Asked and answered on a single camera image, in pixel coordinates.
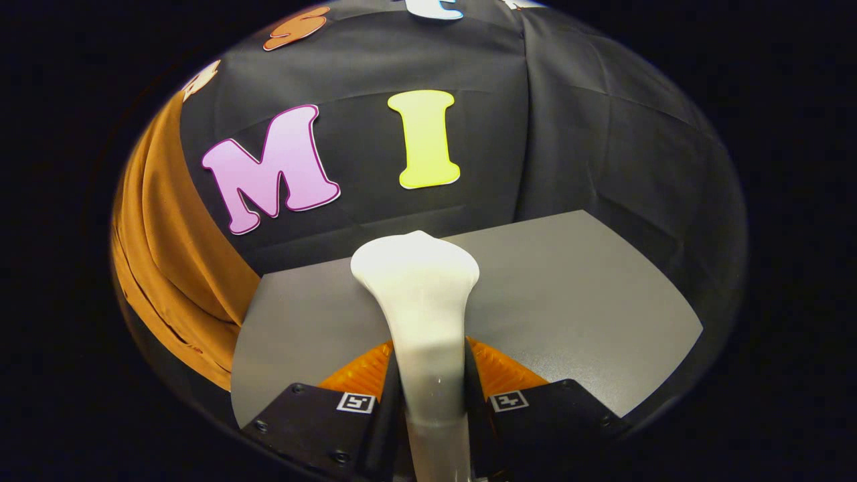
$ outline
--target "white object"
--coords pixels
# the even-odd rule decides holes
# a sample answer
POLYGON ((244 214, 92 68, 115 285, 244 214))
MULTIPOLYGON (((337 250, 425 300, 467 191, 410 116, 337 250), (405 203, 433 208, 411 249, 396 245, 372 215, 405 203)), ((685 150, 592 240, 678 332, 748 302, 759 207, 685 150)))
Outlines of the white object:
POLYGON ((479 280, 476 260, 415 231, 361 246, 351 273, 375 296, 390 328, 417 480, 468 480, 464 310, 479 280))
POLYGON ((455 3, 455 0, 405 0, 405 7, 413 15, 436 20, 458 20, 464 16, 458 10, 444 9, 440 2, 455 3))

